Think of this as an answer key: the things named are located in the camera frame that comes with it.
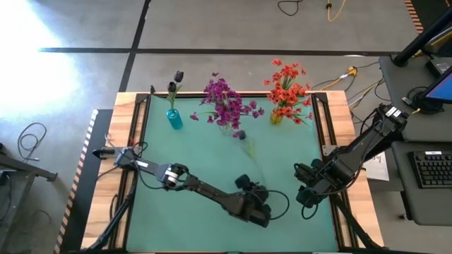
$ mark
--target black keyboard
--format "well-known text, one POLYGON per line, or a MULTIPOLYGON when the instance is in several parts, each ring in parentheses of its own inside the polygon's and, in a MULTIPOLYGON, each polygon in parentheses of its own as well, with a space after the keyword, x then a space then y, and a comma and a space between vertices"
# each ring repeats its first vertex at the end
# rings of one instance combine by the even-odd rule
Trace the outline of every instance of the black keyboard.
POLYGON ((452 188, 452 151, 410 152, 420 188, 452 188))

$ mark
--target gray floor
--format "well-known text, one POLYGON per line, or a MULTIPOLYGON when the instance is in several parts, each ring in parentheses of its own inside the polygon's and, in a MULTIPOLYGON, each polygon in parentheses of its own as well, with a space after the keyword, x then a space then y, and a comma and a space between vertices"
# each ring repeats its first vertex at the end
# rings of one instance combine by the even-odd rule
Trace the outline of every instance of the gray floor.
MULTIPOLYGON (((121 82, 127 54, 35 53, 36 47, 130 47, 144 0, 12 1, 0 10, 2 74, 0 141, 17 157, 16 141, 29 123, 40 121, 48 136, 31 162, 59 172, 59 180, 37 179, 23 212, 18 242, 11 250, 32 248, 49 253, 54 246, 70 184, 76 170, 93 109, 111 109, 121 82), (35 218, 42 209, 52 216, 35 218)), ((337 8, 339 0, 333 1, 337 8)), ((334 22, 326 21, 324 1, 306 0, 292 18, 271 0, 152 0, 141 48, 226 48, 396 51, 415 35, 403 0, 349 0, 334 22)), ((221 72, 236 90, 265 90, 262 80, 278 56, 157 55, 136 57, 127 91, 164 90, 175 70, 186 71, 184 90, 200 90, 213 71, 221 72)), ((312 85, 337 78, 351 65, 376 58, 353 56, 284 56, 298 61, 312 85)), ((348 96, 381 78, 377 65, 359 70, 348 96)), ((335 89, 344 89, 342 80, 335 89)), ((379 94, 387 97, 384 85, 379 94)), ((378 103, 371 93, 355 109, 364 118, 378 103)), ((397 222, 401 212, 396 193, 374 193, 386 245, 401 250, 447 253, 452 228, 397 222)))

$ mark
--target green tabletop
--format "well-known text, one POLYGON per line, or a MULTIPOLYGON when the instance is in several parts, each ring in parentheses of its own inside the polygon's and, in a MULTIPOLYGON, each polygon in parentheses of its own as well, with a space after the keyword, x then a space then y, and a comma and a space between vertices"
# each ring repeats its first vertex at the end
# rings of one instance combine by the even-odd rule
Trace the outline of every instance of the green tabletop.
MULTIPOLYGON (((302 206, 296 200, 300 182, 294 177, 293 164, 310 164, 319 158, 315 123, 294 124, 284 119, 273 126, 269 117, 274 105, 265 97, 255 100, 266 112, 258 119, 241 118, 241 129, 254 141, 254 158, 243 142, 224 135, 216 123, 207 123, 207 115, 194 121, 194 111, 211 110, 199 106, 200 99, 177 99, 183 129, 175 131, 166 119, 170 104, 152 97, 145 139, 149 144, 143 158, 156 163, 180 163, 200 180, 228 193, 238 191, 234 180, 248 174, 267 189, 282 191, 290 198, 284 217, 270 221, 267 228, 231 217, 219 204, 191 191, 151 190, 138 181, 126 249, 129 251, 335 251, 336 241, 328 199, 320 205, 314 218, 304 220, 302 206)), ((303 108, 307 114, 311 108, 303 108)), ((153 176, 143 174, 151 186, 161 186, 153 176)), ((270 193, 272 216, 286 206, 283 196, 270 193)), ((307 209, 306 214, 313 212, 307 209)))

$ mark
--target yellow vase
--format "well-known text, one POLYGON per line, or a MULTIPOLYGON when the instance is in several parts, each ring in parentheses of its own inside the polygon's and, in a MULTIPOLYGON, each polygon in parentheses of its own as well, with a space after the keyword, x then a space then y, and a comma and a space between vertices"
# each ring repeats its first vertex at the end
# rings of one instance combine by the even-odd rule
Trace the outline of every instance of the yellow vase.
POLYGON ((283 118, 284 116, 277 116, 275 113, 272 113, 270 115, 270 123, 274 125, 281 124, 281 122, 283 122, 283 118))

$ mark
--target monitor screen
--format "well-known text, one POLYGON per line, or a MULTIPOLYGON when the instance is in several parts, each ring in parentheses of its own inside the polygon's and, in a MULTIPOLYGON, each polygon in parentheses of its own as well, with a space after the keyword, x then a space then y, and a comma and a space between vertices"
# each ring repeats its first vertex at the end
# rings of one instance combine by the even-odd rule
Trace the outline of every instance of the monitor screen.
POLYGON ((452 101, 452 74, 441 80, 438 85, 433 87, 425 97, 429 99, 440 99, 443 101, 452 101))

